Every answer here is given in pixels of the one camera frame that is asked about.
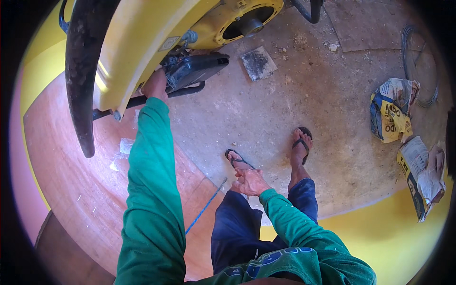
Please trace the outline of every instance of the blue cable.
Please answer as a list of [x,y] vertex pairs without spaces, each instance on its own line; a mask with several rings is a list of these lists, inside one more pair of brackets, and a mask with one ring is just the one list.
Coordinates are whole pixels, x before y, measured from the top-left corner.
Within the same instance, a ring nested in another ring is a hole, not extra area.
[[215,198],[215,195],[217,195],[217,193],[220,191],[220,189],[222,188],[222,186],[225,184],[225,182],[227,181],[228,178],[225,177],[225,179],[223,180],[222,184],[220,184],[220,186],[217,188],[217,191],[215,191],[214,195],[212,195],[212,197],[209,199],[209,201],[207,202],[207,204],[204,206],[204,208],[201,210],[201,212],[198,214],[198,216],[196,217],[196,219],[192,222],[192,224],[188,227],[188,229],[185,231],[185,234],[188,233],[188,231],[190,231],[190,229],[193,227],[193,225],[197,222],[197,220],[199,219],[199,217],[201,217],[202,213],[206,210],[206,208],[209,206],[209,204],[212,202],[212,200]]

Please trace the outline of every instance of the circular opening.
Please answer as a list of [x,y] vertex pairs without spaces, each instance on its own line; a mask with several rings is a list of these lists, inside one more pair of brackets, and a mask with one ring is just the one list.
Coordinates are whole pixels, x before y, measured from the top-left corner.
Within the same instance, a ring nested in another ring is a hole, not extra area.
[[[241,20],[232,22],[226,30],[223,32],[223,38],[225,40],[231,40],[238,36],[242,36],[241,28],[243,25],[246,25],[247,22],[251,19],[259,20],[261,23],[266,22],[269,17],[274,13],[273,7],[259,7],[257,9],[251,10],[245,13]],[[259,32],[263,28],[255,28],[254,32]]]

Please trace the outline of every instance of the wooden board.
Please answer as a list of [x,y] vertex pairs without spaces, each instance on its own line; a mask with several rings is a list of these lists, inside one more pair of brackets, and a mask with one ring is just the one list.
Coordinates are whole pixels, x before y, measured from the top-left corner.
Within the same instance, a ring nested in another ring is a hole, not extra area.
[[401,49],[402,30],[409,19],[401,7],[371,1],[325,1],[324,6],[343,52]]
[[[31,164],[52,211],[74,241],[113,275],[128,196],[129,164],[120,152],[120,141],[135,139],[135,109],[140,107],[127,110],[120,123],[110,116],[94,121],[96,153],[90,159],[84,157],[74,132],[63,73],[43,90],[24,116]],[[188,228],[217,187],[176,142],[174,148],[177,187]],[[215,209],[222,198],[222,193],[217,194],[188,234],[187,275],[192,279],[212,275],[210,237]]]
[[36,252],[59,284],[112,285],[115,277],[87,255],[51,212],[43,225]]

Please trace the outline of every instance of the bolt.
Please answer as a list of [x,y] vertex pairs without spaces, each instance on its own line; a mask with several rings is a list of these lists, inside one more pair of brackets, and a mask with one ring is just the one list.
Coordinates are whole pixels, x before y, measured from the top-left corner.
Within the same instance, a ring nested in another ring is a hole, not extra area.
[[122,118],[122,116],[120,115],[120,112],[117,110],[114,111],[113,115],[114,115],[114,120],[116,120],[116,121],[120,121],[120,119]]

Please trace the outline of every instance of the black flip-flop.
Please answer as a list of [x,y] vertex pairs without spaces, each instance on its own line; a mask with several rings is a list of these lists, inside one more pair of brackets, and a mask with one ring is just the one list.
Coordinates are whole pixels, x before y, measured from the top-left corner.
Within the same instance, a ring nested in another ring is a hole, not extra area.
[[[312,134],[311,134],[311,131],[309,131],[308,128],[299,127],[298,129],[300,129],[304,134],[307,134],[310,137],[310,139],[312,140]],[[293,144],[292,149],[294,149],[295,146],[298,145],[298,143],[302,143],[304,145],[304,147],[306,148],[306,151],[307,151],[307,155],[302,159],[302,165],[304,165],[306,163],[307,157],[309,156],[309,147],[307,146],[305,141],[300,137],[299,140],[295,141],[295,143]]]
[[[229,153],[230,151],[233,151],[234,153],[236,153],[238,156],[241,157],[241,159],[235,159],[235,158],[233,158],[233,157],[231,157],[231,159],[229,159],[229,158],[228,158],[228,153]],[[233,168],[235,168],[235,167],[234,167],[234,162],[237,161],[237,162],[243,162],[243,163],[245,163],[245,164],[248,164],[248,165],[249,165],[250,167],[252,167],[253,169],[256,169],[253,165],[251,165],[250,163],[246,162],[246,161],[242,158],[242,155],[240,155],[240,154],[239,154],[237,151],[235,151],[235,150],[228,149],[228,150],[225,152],[225,157],[229,160],[229,162],[231,163],[231,166],[232,166]]]

